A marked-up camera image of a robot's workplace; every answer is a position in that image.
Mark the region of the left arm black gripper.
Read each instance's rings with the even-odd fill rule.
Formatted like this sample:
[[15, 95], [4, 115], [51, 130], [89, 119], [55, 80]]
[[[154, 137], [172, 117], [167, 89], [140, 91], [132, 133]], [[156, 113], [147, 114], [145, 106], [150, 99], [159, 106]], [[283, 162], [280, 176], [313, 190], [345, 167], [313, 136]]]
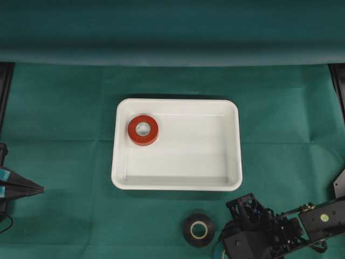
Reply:
[[[5, 157], [8, 154], [8, 148], [5, 143], [1, 143], [1, 167], [4, 165]], [[14, 186], [1, 186], [1, 201], [12, 201], [23, 197], [34, 196], [44, 192], [43, 189], [32, 189], [42, 188], [37, 183], [28, 180], [19, 174], [11, 171], [7, 168], [1, 168], [1, 183], [6, 185]], [[7, 203], [1, 203], [1, 212], [6, 213]]]

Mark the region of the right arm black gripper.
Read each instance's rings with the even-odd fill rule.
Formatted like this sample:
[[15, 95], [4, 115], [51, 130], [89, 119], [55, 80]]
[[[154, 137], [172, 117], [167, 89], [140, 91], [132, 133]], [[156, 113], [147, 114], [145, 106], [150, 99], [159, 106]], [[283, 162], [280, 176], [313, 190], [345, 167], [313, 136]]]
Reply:
[[228, 258], [284, 258], [301, 247], [298, 219], [276, 215], [247, 194], [226, 203], [232, 220], [219, 236]]

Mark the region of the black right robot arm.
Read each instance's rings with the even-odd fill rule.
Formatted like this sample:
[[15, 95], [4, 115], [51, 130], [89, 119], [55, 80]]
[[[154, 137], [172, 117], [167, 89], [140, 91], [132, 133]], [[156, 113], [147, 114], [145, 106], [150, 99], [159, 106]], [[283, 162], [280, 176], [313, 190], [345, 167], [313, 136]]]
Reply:
[[344, 234], [344, 198], [280, 214], [264, 207], [252, 193], [226, 206], [232, 220], [218, 240], [228, 258], [284, 258], [305, 247], [322, 254], [329, 238]]

